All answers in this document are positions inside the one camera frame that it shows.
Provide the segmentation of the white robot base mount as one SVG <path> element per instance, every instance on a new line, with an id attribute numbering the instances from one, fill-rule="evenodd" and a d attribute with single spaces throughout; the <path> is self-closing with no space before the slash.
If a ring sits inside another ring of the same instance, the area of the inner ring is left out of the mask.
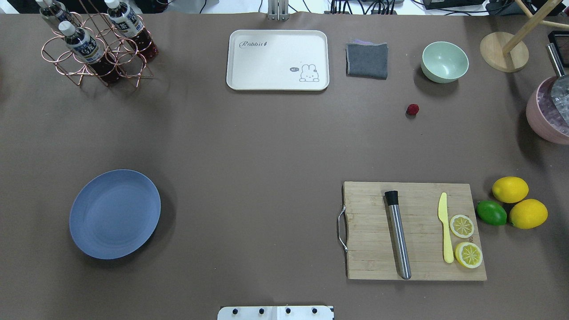
<path id="1" fill-rule="evenodd" d="M 333 320 L 333 306 L 226 306 L 220 308 L 218 320 Z"/>

